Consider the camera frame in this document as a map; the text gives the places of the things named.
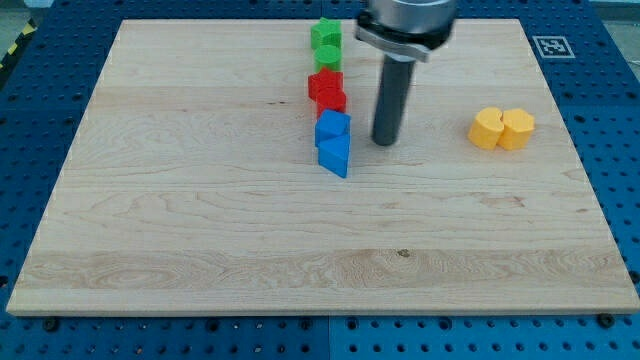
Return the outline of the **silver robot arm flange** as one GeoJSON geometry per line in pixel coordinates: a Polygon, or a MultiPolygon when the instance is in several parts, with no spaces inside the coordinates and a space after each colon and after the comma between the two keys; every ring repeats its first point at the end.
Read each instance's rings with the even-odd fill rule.
{"type": "Polygon", "coordinates": [[[456,0],[370,0],[356,17],[354,37],[398,61],[426,62],[450,37],[456,0]]]}

